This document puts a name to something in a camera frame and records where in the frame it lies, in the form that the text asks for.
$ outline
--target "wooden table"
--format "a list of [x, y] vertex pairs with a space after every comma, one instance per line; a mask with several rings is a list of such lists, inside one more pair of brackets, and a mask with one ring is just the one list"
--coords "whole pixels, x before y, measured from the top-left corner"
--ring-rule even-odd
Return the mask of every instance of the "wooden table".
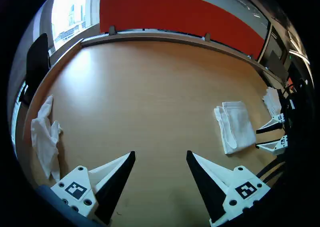
[[[270, 120], [262, 101], [266, 88], [248, 63], [200, 47], [132, 41], [83, 48], [46, 93], [54, 95], [51, 119], [64, 130], [61, 175], [134, 150], [136, 162], [112, 226], [208, 226], [187, 150], [257, 174], [273, 156], [254, 146], [226, 156], [212, 111], [222, 102], [242, 101], [256, 130]], [[260, 134], [257, 142], [282, 135]], [[30, 163], [37, 184], [54, 184], [34, 152]]]

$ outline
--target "glass window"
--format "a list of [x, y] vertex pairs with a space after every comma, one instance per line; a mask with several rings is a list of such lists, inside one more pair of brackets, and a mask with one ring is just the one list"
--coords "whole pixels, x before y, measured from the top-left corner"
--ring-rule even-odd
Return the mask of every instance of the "glass window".
[[87, 27], [85, 21], [86, 0], [54, 0], [52, 7], [52, 36], [55, 49], [79, 34]]

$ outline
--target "crumpled white cloth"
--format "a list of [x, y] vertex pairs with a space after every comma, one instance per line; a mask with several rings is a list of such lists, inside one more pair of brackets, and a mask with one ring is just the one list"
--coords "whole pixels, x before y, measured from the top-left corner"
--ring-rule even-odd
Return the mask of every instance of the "crumpled white cloth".
[[276, 89], [272, 87], [267, 88], [267, 94], [262, 98], [267, 109], [272, 116], [278, 115], [281, 112], [281, 104], [279, 101], [279, 95]]
[[223, 102], [214, 114], [219, 122], [225, 154], [240, 151], [256, 142], [246, 106], [241, 102]]
[[52, 103], [53, 96], [49, 96], [41, 106], [37, 118], [31, 121], [31, 140], [46, 178], [49, 179], [50, 174], [52, 174], [58, 182], [60, 180], [60, 166], [56, 144], [59, 141], [62, 128], [57, 121], [50, 125], [48, 116], [51, 112]]

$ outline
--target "orange-red divider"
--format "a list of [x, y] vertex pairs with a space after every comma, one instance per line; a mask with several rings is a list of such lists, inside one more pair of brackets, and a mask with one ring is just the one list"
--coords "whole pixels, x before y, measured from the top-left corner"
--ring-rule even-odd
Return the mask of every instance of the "orange-red divider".
[[110, 26], [162, 29], [211, 39], [258, 58], [264, 39], [229, 12], [203, 0], [100, 0], [100, 31]]

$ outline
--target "wall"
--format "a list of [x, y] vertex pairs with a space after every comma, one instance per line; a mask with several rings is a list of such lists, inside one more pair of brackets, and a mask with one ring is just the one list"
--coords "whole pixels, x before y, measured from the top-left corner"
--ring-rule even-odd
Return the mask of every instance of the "wall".
[[17, 47], [14, 59], [12, 62], [9, 83], [8, 83], [8, 97], [7, 97], [7, 117], [9, 128], [11, 129], [11, 118], [16, 96], [23, 83], [26, 75], [26, 57], [30, 46], [33, 43], [33, 29], [34, 18], [29, 23], [26, 31], [24, 32], [20, 43]]
[[52, 24], [51, 24], [53, 2], [54, 0], [47, 0], [46, 3], [43, 5], [41, 19], [40, 19], [40, 33], [47, 33], [48, 49], [54, 52], [55, 49], [54, 49], [54, 42], [53, 42], [53, 36], [52, 36]]

